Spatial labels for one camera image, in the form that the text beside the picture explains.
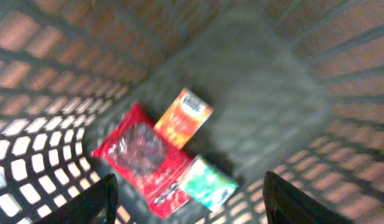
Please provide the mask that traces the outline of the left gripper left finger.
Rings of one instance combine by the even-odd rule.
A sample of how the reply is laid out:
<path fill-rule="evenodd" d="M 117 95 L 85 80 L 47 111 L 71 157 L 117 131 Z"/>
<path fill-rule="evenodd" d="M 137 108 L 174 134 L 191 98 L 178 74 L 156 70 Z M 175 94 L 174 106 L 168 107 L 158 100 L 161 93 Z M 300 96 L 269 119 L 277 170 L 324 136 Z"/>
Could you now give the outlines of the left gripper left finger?
<path fill-rule="evenodd" d="M 36 224 L 114 224 L 118 194 L 116 176 L 108 174 Z"/>

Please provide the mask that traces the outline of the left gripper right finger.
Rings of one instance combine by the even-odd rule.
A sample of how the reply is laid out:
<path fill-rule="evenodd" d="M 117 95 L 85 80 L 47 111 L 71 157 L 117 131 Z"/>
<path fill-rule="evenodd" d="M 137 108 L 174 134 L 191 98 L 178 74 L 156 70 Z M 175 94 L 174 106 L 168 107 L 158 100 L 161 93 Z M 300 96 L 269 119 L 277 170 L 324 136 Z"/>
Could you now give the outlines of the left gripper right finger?
<path fill-rule="evenodd" d="M 329 210 L 272 171 L 265 174 L 263 199 L 269 224 L 352 223 L 352 220 Z"/>

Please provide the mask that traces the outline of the red snack bag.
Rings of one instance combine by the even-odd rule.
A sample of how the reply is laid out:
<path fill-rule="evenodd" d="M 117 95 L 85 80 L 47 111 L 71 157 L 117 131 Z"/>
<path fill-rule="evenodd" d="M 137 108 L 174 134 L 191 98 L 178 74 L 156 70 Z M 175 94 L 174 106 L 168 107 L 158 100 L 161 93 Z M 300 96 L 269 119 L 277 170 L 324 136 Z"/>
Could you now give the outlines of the red snack bag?
<path fill-rule="evenodd" d="M 192 158 L 154 130 L 154 123 L 139 103 L 91 155 L 105 159 L 143 195 L 150 211 L 160 218 L 167 218 L 190 199 L 179 188 L 178 178 Z"/>

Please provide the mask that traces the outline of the teal tissue pack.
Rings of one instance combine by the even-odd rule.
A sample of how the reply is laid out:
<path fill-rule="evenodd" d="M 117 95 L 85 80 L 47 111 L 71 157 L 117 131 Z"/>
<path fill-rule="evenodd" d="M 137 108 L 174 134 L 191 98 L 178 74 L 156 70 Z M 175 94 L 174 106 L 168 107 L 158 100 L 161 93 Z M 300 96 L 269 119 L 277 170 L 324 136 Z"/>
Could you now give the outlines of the teal tissue pack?
<path fill-rule="evenodd" d="M 212 212 L 217 212 L 238 188 L 220 169 L 196 156 L 178 178 L 179 188 Z"/>

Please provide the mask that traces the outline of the orange tissue pack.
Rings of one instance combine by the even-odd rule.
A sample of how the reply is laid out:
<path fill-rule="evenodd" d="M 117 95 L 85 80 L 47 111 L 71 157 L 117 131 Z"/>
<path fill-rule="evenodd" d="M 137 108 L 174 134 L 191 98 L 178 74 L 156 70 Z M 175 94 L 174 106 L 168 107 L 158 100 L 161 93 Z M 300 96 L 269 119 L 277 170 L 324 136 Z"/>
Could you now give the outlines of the orange tissue pack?
<path fill-rule="evenodd" d="M 154 129 L 181 150 L 212 113 L 212 107 L 184 88 L 155 124 Z"/>

